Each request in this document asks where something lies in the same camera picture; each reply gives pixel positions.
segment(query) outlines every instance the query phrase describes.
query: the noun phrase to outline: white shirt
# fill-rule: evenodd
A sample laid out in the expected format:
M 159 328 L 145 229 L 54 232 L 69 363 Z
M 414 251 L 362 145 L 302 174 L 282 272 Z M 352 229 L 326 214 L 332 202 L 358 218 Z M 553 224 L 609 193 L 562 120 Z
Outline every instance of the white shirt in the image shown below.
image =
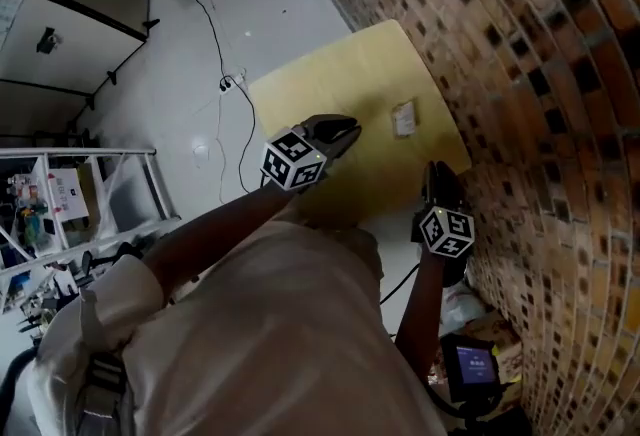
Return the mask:
M 446 434 L 382 325 L 373 275 L 319 232 L 269 222 L 165 309 L 132 257 L 92 290 L 109 345 L 131 337 L 138 435 Z M 56 317 L 32 372 L 43 434 L 63 433 L 60 398 L 82 384 L 78 305 Z

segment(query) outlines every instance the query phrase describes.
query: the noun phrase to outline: sleeve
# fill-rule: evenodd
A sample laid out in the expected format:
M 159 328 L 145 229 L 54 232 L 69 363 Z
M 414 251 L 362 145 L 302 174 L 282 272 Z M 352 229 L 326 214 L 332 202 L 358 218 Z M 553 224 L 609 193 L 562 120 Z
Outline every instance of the sleeve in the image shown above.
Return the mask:
M 162 288 L 153 273 L 132 256 L 121 258 L 91 285 L 95 311 L 107 349 L 126 343 L 135 329 L 163 308 Z M 84 383 L 89 351 L 83 343 L 78 297 L 53 319 L 28 376 L 28 392 L 43 434 L 70 434 L 75 403 Z

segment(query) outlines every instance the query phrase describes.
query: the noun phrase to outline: curved brick wall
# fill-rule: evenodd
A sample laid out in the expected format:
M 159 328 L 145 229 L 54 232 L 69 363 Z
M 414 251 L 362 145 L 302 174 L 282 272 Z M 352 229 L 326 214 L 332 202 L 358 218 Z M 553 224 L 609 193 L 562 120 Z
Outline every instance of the curved brick wall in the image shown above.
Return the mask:
M 339 0 L 401 22 L 472 155 L 482 294 L 543 435 L 638 434 L 640 0 Z

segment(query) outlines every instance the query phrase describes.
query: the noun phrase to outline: yellow table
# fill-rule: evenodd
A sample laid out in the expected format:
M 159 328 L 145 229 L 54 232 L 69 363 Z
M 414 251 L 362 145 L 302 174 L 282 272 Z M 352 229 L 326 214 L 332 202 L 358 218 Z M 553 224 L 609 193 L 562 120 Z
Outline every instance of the yellow table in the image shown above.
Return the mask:
M 449 109 L 395 20 L 301 57 L 250 91 L 267 136 L 320 113 L 353 116 L 362 125 L 330 178 L 303 195 L 304 213 L 319 223 L 348 225 L 414 202 L 429 160 L 443 160 L 458 174 L 471 167 Z M 410 100 L 418 126 L 398 138 L 392 113 Z

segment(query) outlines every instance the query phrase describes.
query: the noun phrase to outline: small screen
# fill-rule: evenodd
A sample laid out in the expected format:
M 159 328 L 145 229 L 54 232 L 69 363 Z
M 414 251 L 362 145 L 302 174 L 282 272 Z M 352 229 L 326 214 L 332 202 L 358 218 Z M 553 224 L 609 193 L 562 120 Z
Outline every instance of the small screen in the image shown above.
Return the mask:
M 493 361 L 487 349 L 458 347 L 458 359 L 464 384 L 492 383 L 496 380 Z

